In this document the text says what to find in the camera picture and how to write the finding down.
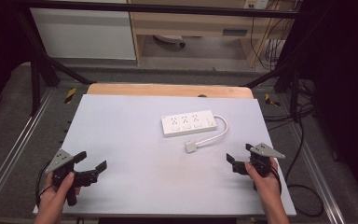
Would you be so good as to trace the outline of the white wall socket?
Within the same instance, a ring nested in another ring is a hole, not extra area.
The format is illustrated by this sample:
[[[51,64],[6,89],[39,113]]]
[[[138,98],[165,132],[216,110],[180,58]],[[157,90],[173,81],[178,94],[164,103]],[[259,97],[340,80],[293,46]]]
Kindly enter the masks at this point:
[[[248,9],[265,9],[268,2],[269,0],[245,0],[243,7]]]

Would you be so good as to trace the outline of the black metal stand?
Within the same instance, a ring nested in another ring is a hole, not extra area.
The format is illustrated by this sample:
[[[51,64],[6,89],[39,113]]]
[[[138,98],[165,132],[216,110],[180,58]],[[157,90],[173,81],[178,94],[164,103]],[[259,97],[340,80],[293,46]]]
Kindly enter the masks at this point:
[[[282,93],[287,89],[290,89],[290,104],[289,115],[295,121],[299,122],[300,116],[297,112],[297,100],[298,100],[298,58],[297,56],[290,55],[282,63],[280,63],[274,70],[268,72],[262,77],[259,77],[247,84],[244,84],[245,88],[252,89],[265,81],[277,77],[278,80],[274,86],[274,90],[277,93]]]
[[[23,10],[15,12],[14,16],[21,28],[21,33],[23,34],[23,38],[21,40],[28,48],[29,55],[31,56],[30,63],[33,94],[32,116],[34,116],[41,107],[42,98],[40,78],[44,79],[48,87],[57,87],[60,84],[60,80],[56,74],[56,69],[65,73],[74,80],[79,81],[81,84],[94,84],[94,81],[82,77],[48,56],[41,39],[36,35],[36,29],[32,27]]]

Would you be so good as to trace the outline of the black metal frame bar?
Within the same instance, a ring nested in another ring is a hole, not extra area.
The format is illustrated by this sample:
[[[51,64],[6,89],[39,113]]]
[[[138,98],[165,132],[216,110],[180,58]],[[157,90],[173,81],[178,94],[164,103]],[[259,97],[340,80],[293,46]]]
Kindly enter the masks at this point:
[[[190,7],[190,6],[74,2],[74,1],[54,1],[54,0],[13,0],[12,3],[19,7],[70,9],[70,10],[143,12],[143,13],[166,13],[166,14],[171,13],[171,14],[188,14],[188,15],[215,15],[215,16],[279,18],[279,19],[297,19],[304,16],[303,13],[296,12],[296,11],[235,9],[235,8],[226,8],[226,7]]]

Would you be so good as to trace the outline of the white power strip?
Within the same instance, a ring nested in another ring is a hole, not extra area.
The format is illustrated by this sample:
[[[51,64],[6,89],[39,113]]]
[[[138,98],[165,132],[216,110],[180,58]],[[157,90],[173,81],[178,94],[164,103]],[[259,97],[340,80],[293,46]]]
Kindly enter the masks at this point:
[[[211,110],[163,116],[161,124],[165,137],[203,133],[217,129],[217,123]]]

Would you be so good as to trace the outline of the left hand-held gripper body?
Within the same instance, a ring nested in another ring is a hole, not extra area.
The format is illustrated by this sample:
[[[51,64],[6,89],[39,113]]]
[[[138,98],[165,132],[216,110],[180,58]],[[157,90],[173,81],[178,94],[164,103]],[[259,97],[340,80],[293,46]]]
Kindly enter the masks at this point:
[[[95,168],[84,172],[77,172],[75,170],[76,163],[73,162],[73,157],[73,155],[65,150],[59,149],[46,169],[47,174],[52,173],[53,185],[57,188],[62,184],[63,179],[69,173],[75,174],[73,185],[66,193],[66,201],[69,206],[77,204],[76,188],[89,187],[98,181],[99,176]]]

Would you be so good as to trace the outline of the person's left hand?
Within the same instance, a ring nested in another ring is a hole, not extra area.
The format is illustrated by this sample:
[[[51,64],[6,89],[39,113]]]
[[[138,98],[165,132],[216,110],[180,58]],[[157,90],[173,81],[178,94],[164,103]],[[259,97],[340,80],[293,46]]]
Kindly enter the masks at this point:
[[[72,187],[75,179],[74,173],[69,173],[56,188],[53,185],[52,174],[48,174],[45,187],[46,190],[40,196],[38,214],[60,216],[62,219],[63,205],[67,191]]]

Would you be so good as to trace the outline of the light wooden board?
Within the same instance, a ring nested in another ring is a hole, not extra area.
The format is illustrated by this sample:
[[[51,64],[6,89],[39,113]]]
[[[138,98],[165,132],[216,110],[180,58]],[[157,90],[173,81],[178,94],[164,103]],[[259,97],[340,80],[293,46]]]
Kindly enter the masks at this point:
[[[94,83],[87,94],[253,99],[249,88],[203,85]]]

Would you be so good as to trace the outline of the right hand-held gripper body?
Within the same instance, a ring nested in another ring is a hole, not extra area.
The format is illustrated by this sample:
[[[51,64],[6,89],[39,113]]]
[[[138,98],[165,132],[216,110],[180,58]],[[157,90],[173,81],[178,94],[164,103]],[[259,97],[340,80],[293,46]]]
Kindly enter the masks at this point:
[[[255,168],[260,176],[267,177],[268,175],[273,175],[277,179],[279,187],[281,187],[282,183],[278,170],[273,167],[272,162],[270,161],[271,158],[284,159],[285,156],[274,148],[264,143],[260,143],[253,146],[251,149],[249,163]]]

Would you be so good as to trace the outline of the chair base with castor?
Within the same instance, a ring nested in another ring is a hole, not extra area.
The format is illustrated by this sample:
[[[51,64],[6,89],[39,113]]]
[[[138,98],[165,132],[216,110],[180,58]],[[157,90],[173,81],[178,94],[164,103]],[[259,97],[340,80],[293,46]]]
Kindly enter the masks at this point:
[[[166,43],[178,44],[180,48],[186,46],[184,39],[179,35],[155,35],[155,38]]]

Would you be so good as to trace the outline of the person's right hand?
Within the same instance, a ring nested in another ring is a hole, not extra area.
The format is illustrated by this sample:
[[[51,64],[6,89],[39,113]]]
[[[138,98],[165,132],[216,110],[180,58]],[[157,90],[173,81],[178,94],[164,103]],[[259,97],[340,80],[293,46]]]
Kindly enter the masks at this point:
[[[274,175],[262,177],[250,162],[245,163],[245,169],[254,180],[255,186],[264,209],[282,206],[280,184]]]

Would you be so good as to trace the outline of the light wooden desk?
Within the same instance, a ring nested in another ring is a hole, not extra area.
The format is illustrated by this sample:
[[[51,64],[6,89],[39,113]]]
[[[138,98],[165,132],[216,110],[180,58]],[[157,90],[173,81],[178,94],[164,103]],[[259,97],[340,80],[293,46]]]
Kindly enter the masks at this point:
[[[130,4],[244,8],[245,0],[127,0]],[[268,0],[264,10],[295,11],[296,0]],[[285,39],[289,25],[278,26],[272,18],[233,17],[132,12],[133,35],[227,36],[240,40],[248,65],[253,68],[261,58],[262,47],[269,38]]]

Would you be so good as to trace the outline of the aluminium rail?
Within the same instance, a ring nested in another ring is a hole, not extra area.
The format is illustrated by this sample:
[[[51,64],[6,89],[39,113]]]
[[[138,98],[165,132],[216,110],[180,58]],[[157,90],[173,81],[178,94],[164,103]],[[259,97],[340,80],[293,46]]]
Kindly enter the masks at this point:
[[[12,146],[4,162],[0,166],[0,191],[5,185],[11,171],[17,163],[17,160],[21,156],[21,153],[23,152],[30,137],[32,136],[35,127],[37,126],[39,120],[41,119],[46,108],[48,107],[53,92],[55,92],[54,88],[47,88],[45,90],[41,99],[41,106],[31,117],[28,118],[26,125],[21,131],[20,136],[17,138],[15,144]]]
[[[289,97],[286,94],[279,94],[278,98],[282,104],[284,112],[289,115]],[[305,166],[307,167],[307,170],[310,174],[312,184],[315,187],[315,190],[318,193],[320,199],[322,200],[323,209],[329,219],[329,222],[331,224],[345,224],[346,220],[342,215],[332,190],[330,189],[325,179],[322,168],[316,161],[316,158],[313,156],[309,143],[305,137],[305,128],[302,119],[305,116],[311,114],[311,109],[312,105],[309,102],[302,103],[301,105],[298,105],[297,102],[297,112],[300,116],[299,122],[292,120],[290,127],[296,141],[298,142],[299,155],[302,157],[302,160],[304,161]]]

